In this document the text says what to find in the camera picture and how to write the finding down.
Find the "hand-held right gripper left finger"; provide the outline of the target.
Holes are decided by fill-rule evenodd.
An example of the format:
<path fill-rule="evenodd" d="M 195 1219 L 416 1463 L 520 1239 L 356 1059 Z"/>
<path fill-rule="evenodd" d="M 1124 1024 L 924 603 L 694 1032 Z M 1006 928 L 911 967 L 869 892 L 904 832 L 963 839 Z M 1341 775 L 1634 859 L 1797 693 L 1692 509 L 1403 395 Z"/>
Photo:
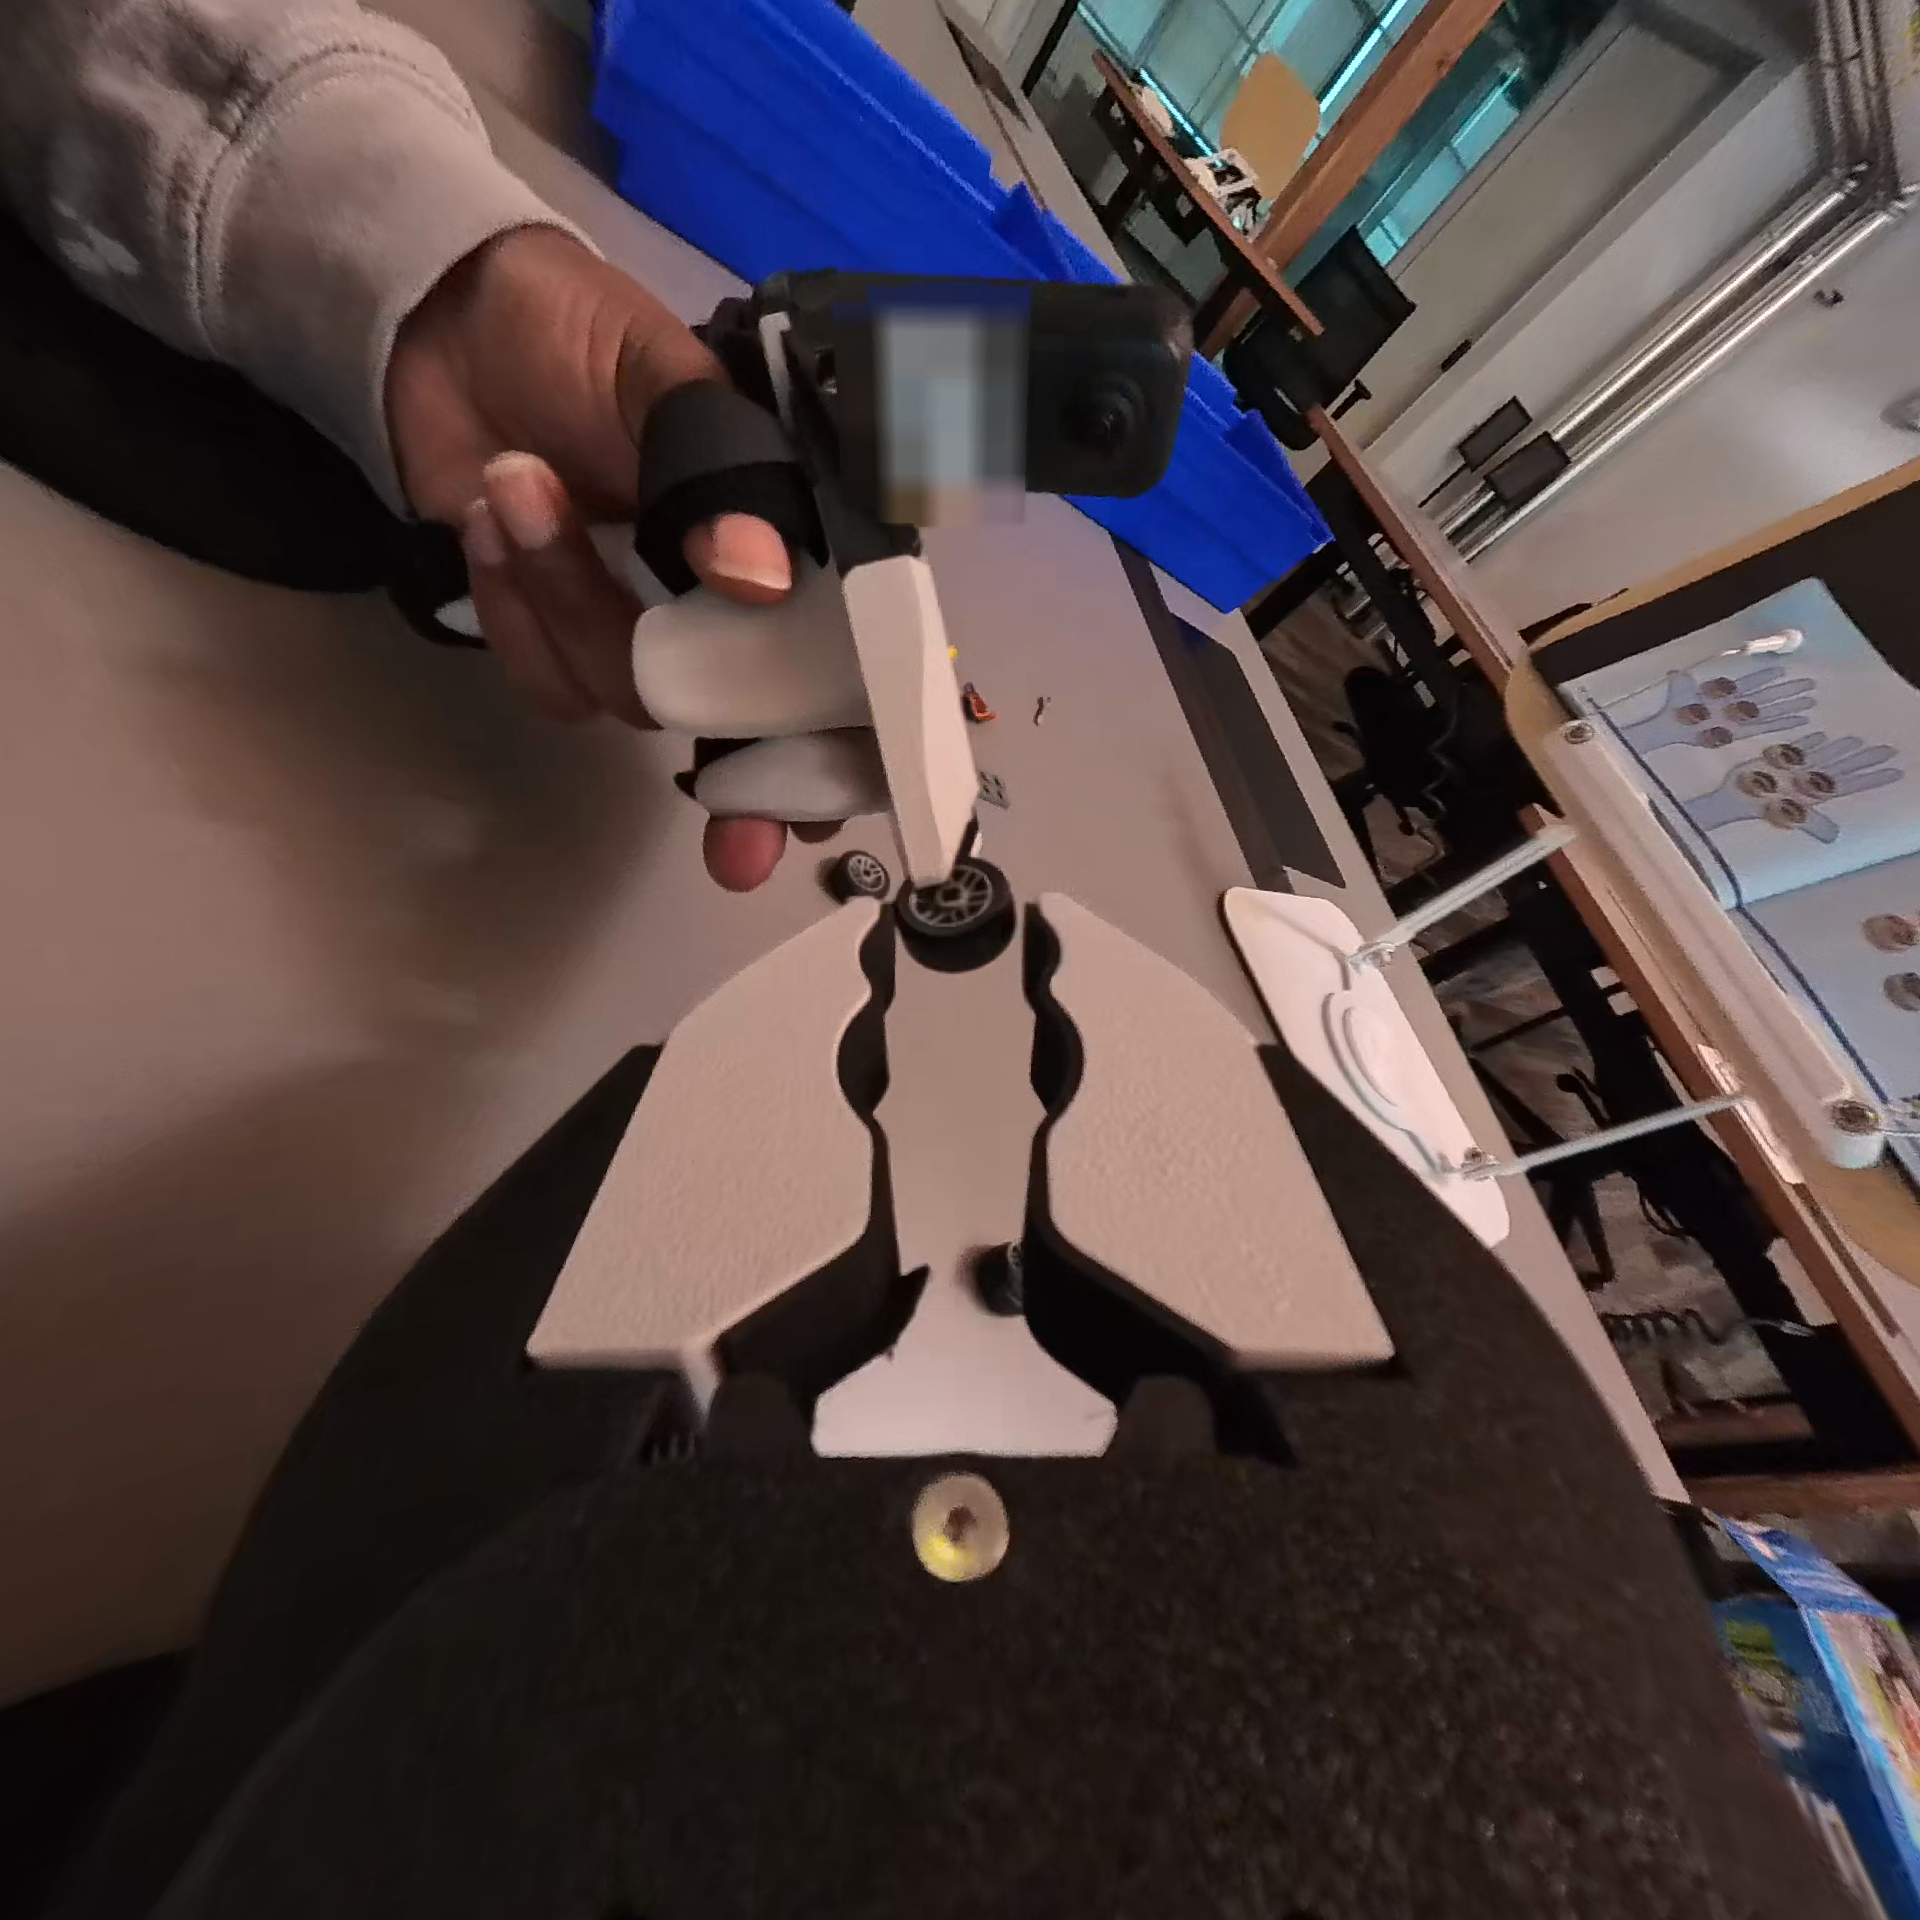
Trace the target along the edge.
<path fill-rule="evenodd" d="M 875 1125 L 894 985 L 894 917 L 856 898 L 676 1021 L 535 1364 L 838 1384 L 894 1349 L 918 1303 Z"/>

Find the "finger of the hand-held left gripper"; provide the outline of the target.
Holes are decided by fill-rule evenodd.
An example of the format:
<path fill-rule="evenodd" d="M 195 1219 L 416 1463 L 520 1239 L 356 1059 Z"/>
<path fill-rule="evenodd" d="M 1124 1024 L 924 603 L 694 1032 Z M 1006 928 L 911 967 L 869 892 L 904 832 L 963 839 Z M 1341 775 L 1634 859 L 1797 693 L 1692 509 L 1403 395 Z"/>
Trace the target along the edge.
<path fill-rule="evenodd" d="M 949 877 L 975 819 L 978 773 L 930 568 L 890 559 L 843 577 L 854 664 L 907 877 Z"/>

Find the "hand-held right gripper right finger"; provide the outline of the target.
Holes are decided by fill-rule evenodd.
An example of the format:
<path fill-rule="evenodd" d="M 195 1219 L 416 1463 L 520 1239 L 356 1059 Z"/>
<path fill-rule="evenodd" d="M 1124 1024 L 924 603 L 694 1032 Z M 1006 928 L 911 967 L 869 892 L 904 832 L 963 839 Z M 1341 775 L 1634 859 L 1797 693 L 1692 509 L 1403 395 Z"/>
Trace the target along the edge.
<path fill-rule="evenodd" d="M 1392 1360 L 1255 1034 L 1067 896 L 1026 909 L 1023 991 L 1035 1339 L 1090 1384 L 1167 1371 L 1160 1354 L 1229 1375 Z"/>

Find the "lego instruction booklet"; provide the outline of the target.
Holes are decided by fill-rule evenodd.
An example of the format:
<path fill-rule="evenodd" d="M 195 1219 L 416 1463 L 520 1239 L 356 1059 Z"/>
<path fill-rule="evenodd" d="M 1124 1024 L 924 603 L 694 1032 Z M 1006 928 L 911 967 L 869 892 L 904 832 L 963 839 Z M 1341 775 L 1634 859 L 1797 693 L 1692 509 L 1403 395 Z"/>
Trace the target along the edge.
<path fill-rule="evenodd" d="M 1805 577 L 1563 695 L 1766 971 L 1916 1113 L 1916 685 Z"/>

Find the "small dark lego pieces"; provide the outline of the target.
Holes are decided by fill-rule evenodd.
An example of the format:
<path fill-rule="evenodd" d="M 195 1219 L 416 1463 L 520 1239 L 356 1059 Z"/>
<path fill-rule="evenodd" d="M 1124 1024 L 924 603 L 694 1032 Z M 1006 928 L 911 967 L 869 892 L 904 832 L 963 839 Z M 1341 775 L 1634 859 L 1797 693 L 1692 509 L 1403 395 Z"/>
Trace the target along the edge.
<path fill-rule="evenodd" d="M 998 819 L 1038 811 L 1064 768 L 1058 688 L 1047 660 L 1012 647 L 939 636 L 927 645 L 927 754 L 967 775 L 975 808 Z"/>

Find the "blue lego box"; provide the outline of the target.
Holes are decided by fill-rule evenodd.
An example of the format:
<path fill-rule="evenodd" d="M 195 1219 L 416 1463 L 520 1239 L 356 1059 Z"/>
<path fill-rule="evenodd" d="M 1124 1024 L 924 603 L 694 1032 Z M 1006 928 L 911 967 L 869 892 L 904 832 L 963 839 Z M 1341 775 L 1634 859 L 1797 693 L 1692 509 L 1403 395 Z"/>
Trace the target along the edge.
<path fill-rule="evenodd" d="M 1868 1915 L 1917 1915 L 1917 1665 L 1883 1600 L 1782 1528 L 1711 1515 L 1757 1589 L 1714 1603 L 1744 1715 Z"/>

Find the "person's left hand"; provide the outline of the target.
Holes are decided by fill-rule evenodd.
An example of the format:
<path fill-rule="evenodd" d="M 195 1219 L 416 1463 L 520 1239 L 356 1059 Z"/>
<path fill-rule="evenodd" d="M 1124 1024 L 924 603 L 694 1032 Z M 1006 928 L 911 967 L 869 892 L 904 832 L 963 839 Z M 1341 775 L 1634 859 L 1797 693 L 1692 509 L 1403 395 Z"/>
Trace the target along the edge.
<path fill-rule="evenodd" d="M 678 319 L 551 227 L 487 240 L 399 325 L 383 389 L 399 489 L 456 533 L 488 652 L 551 719 L 656 729 L 634 684 L 640 600 L 591 529 L 635 516 L 656 402 L 724 383 Z"/>

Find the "wooden office desk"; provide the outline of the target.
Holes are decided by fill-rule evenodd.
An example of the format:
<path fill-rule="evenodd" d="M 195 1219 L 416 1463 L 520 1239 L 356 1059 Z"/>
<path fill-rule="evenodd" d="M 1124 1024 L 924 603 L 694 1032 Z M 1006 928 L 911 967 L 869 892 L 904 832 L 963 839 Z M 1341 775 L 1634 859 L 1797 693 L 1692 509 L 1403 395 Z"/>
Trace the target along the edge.
<path fill-rule="evenodd" d="M 1141 107 L 1130 77 L 1108 53 L 1095 48 L 1090 61 L 1099 82 L 1095 123 L 1123 165 L 1116 189 L 1095 201 L 1103 234 L 1116 237 L 1141 201 L 1170 194 L 1190 207 L 1198 231 L 1215 255 L 1219 274 L 1190 314 L 1195 351 L 1204 357 L 1221 355 L 1244 325 L 1234 314 L 1245 303 L 1283 330 L 1291 330 L 1295 338 L 1324 338 L 1324 322 L 1200 185 L 1170 138 Z"/>

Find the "black office chair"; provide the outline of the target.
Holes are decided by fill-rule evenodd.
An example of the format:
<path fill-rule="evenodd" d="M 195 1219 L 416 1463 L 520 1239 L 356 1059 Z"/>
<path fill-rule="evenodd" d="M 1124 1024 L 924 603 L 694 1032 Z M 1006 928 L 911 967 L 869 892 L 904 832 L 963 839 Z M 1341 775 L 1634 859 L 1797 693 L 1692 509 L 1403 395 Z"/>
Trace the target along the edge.
<path fill-rule="evenodd" d="M 1418 308 L 1356 227 L 1312 264 L 1299 298 L 1320 322 L 1319 335 L 1259 316 L 1221 355 L 1242 410 L 1259 417 L 1286 450 L 1314 444 L 1310 410 L 1332 412 Z"/>

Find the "large window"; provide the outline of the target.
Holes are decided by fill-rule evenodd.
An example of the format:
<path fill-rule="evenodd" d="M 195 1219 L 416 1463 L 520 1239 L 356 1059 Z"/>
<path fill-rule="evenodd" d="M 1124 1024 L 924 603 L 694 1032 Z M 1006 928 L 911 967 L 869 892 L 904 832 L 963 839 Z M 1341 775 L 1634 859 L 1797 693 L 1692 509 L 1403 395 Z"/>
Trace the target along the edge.
<path fill-rule="evenodd" d="M 1280 59 L 1316 106 L 1303 148 L 1310 156 L 1426 10 L 1426 2 L 1090 2 L 1075 18 L 1206 151 L 1229 145 L 1231 97 L 1255 61 Z"/>

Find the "wooden column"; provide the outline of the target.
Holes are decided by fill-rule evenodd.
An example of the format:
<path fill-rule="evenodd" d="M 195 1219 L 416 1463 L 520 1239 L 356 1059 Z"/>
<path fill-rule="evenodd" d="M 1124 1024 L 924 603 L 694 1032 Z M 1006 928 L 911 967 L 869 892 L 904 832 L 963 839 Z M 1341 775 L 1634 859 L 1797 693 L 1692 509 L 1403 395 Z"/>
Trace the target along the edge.
<path fill-rule="evenodd" d="M 1428 2 L 1384 50 L 1380 64 L 1341 107 L 1295 173 L 1283 185 L 1255 236 L 1255 251 L 1275 273 L 1306 251 L 1384 147 L 1435 93 L 1499 2 Z"/>

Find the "book stand with black board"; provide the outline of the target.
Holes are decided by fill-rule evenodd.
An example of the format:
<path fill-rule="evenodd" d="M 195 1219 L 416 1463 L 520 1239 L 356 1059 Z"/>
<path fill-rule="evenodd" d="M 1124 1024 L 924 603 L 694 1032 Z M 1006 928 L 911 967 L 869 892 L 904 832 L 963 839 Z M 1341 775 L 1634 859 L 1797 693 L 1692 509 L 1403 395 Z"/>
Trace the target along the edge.
<path fill-rule="evenodd" d="M 1571 679 L 1642 656 L 1805 577 L 1828 585 L 1916 685 L 1916 461 L 1563 615 L 1526 653 L 1567 714 L 1581 719 L 1563 695 Z M 1719 1132 L 1764 1208 L 1795 1245 L 1812 1244 L 1798 1257 L 1888 1409 L 1878 1423 L 1901 1436 L 1899 1442 L 1876 1437 L 1868 1459 L 1916 1456 L 1916 1113 L 1883 1101 L 1888 1170 L 1803 1185 L 1764 1115 L 1735 1093 L 1735 1074 L 1700 1040 L 1618 903 L 1572 849 L 1563 856 L 1563 880 L 1682 1083 L 1731 1111 Z"/>

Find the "black honeycomb wrist rest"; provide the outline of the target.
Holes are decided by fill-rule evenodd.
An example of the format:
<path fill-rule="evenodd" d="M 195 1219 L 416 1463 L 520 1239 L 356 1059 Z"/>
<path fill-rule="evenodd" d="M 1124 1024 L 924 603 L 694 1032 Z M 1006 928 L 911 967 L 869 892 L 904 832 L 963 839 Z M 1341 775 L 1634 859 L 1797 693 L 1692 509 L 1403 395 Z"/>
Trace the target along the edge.
<path fill-rule="evenodd" d="M 300 593 L 383 591 L 430 619 L 456 540 L 391 512 L 309 421 L 86 298 L 2 220 L 2 458 L 132 536 Z"/>

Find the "white base plate with lever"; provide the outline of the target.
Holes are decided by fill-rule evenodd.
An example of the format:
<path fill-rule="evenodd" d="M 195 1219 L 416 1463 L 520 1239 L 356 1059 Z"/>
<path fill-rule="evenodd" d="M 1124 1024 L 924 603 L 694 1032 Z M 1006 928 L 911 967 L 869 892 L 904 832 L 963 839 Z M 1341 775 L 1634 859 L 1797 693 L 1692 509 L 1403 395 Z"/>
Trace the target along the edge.
<path fill-rule="evenodd" d="M 1332 901 L 1231 887 L 1221 919 L 1280 1040 L 1484 1248 L 1509 1236 L 1495 1179 L 1464 1179 L 1480 1157 L 1470 1123 L 1378 967 Z"/>

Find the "silver wall pipes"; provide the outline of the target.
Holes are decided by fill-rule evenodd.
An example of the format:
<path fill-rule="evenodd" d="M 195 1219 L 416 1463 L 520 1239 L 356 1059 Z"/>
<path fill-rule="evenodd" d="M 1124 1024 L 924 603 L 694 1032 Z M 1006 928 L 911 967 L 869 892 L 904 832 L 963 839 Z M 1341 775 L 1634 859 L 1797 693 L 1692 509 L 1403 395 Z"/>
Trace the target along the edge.
<path fill-rule="evenodd" d="M 1916 178 L 1862 161 L 1816 177 L 1703 282 L 1644 328 L 1574 397 L 1525 429 L 1439 514 L 1472 560 L 1592 472 L 1810 298 L 1916 207 Z"/>

